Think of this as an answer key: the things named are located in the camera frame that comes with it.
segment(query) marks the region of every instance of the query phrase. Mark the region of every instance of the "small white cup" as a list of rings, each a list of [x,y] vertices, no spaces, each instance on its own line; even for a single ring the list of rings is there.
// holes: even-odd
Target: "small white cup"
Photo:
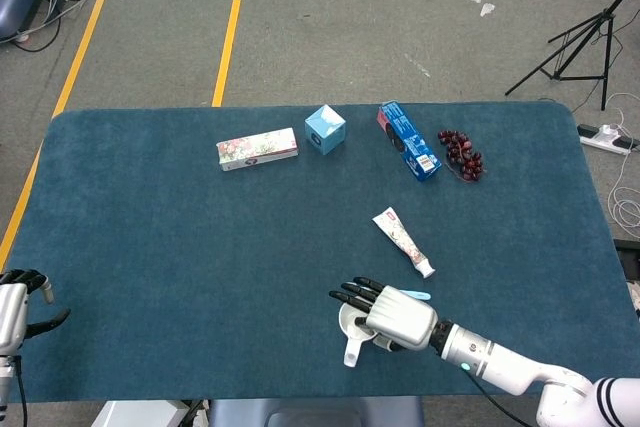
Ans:
[[[347,348],[344,351],[344,365],[355,367],[360,355],[360,346],[363,342],[373,339],[376,334],[366,327],[356,325],[356,317],[365,315],[361,310],[342,304],[338,313],[338,322],[344,335],[347,336]]]

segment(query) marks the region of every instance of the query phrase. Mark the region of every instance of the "black robotic finger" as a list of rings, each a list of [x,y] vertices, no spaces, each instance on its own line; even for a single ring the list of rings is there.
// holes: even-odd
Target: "black robotic finger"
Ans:
[[[36,335],[44,334],[45,332],[49,332],[57,327],[60,327],[64,323],[64,321],[67,320],[67,317],[69,317],[70,313],[70,309],[64,309],[51,320],[27,325],[27,330],[24,334],[24,338],[30,339],[32,337],[35,337]]]
[[[13,284],[15,279],[24,274],[24,270],[10,270],[9,272],[5,272],[0,276],[0,285],[3,284]]]
[[[14,279],[14,283],[22,283],[27,286],[27,292],[31,294],[34,290],[39,289],[47,281],[47,277],[37,270],[27,270],[22,275]]]
[[[360,297],[370,302],[375,302],[378,298],[378,292],[376,292],[375,290],[360,287],[359,285],[353,284],[351,282],[345,282],[340,287],[342,287],[344,290],[348,290],[349,292],[359,295]]]
[[[368,314],[371,311],[371,304],[365,302],[361,299],[356,299],[351,295],[347,295],[344,292],[338,292],[337,290],[332,290],[329,292],[329,295],[334,299],[338,299],[340,302],[344,302],[345,304],[349,304],[351,307],[355,307],[358,310],[363,311]]]
[[[380,282],[368,279],[367,277],[355,277],[353,281],[356,284],[364,285],[365,287],[369,287],[371,290],[375,290],[378,294],[386,287],[386,285],[382,285]]]

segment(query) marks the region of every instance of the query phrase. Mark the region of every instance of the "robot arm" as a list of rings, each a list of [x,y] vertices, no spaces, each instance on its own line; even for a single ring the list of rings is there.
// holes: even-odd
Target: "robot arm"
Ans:
[[[29,295],[40,289],[45,302],[53,303],[51,283],[35,270],[11,270],[0,275],[0,425],[3,424],[11,381],[16,373],[16,354],[24,339],[55,329],[69,316],[65,309],[53,319],[27,324]]]
[[[362,310],[356,324],[388,339],[389,350],[431,345],[443,360],[512,395],[523,394],[533,382],[544,382],[536,416],[540,427],[640,426],[640,379],[602,379],[592,384],[576,372],[536,362],[450,321],[440,321],[428,304],[393,287],[356,277],[342,288],[356,296],[337,291],[329,295]]]

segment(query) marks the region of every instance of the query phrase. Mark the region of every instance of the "grape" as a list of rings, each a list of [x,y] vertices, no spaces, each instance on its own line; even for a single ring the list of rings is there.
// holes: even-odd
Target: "grape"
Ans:
[[[482,154],[473,151],[473,144],[466,133],[457,130],[441,130],[438,132],[438,139],[447,147],[449,163],[458,167],[457,170],[460,171],[460,174],[456,174],[458,177],[467,182],[480,180],[484,173]]]

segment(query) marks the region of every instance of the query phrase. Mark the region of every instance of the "table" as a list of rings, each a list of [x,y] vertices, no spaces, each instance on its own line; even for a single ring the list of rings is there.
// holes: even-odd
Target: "table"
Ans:
[[[416,181],[376,105],[336,107],[347,139],[321,156],[303,136],[316,108],[52,122],[9,268],[48,274],[72,314],[22,349],[30,401],[475,393],[430,351],[365,345],[344,367],[327,292],[357,275],[427,291],[442,318],[536,360],[640,376],[640,327],[564,106],[406,104],[441,158],[437,131],[472,137],[477,184],[444,167]],[[298,157],[217,165],[216,142],[289,126]],[[388,206],[433,277],[371,221]],[[34,300],[30,320],[54,312]]]

